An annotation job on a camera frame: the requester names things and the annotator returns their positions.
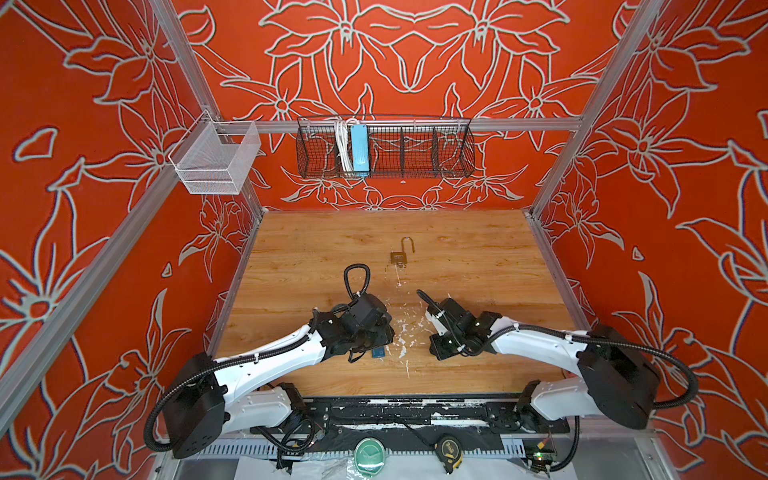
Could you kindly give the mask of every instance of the green round container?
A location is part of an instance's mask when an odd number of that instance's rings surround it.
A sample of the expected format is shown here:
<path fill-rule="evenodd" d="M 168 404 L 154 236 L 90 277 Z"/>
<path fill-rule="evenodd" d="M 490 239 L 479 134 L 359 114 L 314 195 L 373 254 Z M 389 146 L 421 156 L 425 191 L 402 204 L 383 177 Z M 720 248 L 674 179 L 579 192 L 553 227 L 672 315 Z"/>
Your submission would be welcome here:
<path fill-rule="evenodd" d="M 384 445 L 373 437 L 363 439 L 355 447 L 355 466 L 360 475 L 371 478 L 384 469 Z"/>

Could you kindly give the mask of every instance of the wooden tabletop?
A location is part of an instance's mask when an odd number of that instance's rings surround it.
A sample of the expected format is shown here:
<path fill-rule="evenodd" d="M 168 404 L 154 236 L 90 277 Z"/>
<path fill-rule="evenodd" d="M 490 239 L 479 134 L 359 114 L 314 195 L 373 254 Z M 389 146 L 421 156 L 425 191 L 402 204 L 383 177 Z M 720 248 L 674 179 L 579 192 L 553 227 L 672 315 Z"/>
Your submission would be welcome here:
<path fill-rule="evenodd" d="M 406 241 L 408 264 L 389 263 Z M 348 363 L 337 356 L 280 381 L 305 396 L 520 392 L 534 379 L 557 380 L 559 368 L 513 355 L 483 353 L 439 362 L 429 353 L 435 333 L 416 289 L 440 302 L 453 297 L 479 315 L 498 312 L 521 323 L 573 329 L 520 210 L 396 211 L 264 217 L 218 356 L 234 356 L 279 339 L 312 317 L 349 302 L 344 268 L 366 263 L 368 293 L 392 314 L 395 342 L 384 359 L 370 353 Z M 350 274 L 353 289 L 363 272 Z"/>

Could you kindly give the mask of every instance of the open padlock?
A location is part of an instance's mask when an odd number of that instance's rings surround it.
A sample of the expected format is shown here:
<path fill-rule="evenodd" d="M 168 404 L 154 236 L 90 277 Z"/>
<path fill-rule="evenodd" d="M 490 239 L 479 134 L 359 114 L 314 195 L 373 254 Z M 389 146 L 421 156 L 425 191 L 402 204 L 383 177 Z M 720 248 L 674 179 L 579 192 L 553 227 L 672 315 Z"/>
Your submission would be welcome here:
<path fill-rule="evenodd" d="M 408 256 L 406 255 L 406 238 L 411 240 L 411 250 L 413 250 L 413 253 L 416 253 L 416 245 L 413 243 L 413 239 L 411 237 L 403 237 L 400 239 L 400 248 L 402 251 L 391 252 L 389 254 L 389 262 L 400 268 L 406 268 L 406 264 L 408 263 Z"/>

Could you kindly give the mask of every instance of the blue object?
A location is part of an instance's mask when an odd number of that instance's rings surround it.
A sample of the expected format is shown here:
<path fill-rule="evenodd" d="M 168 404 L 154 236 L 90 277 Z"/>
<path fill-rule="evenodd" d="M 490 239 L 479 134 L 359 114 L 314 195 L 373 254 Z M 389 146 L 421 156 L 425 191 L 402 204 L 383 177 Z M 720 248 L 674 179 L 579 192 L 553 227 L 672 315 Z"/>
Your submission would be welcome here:
<path fill-rule="evenodd" d="M 371 170 L 368 162 L 368 125 L 354 124 L 349 128 L 352 136 L 352 162 L 355 172 L 365 172 L 357 177 L 368 177 Z"/>

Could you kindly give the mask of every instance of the tape measure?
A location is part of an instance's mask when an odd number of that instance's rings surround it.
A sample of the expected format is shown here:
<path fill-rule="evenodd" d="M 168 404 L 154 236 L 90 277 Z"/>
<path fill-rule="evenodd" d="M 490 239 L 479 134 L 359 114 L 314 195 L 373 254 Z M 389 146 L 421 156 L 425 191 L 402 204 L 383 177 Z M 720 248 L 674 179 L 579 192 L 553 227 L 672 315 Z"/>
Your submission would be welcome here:
<path fill-rule="evenodd" d="M 445 473 L 453 473 L 453 469 L 458 468 L 464 459 L 462 444 L 458 442 L 456 437 L 451 435 L 440 437 L 440 440 L 435 443 L 435 453 L 440 458 Z"/>

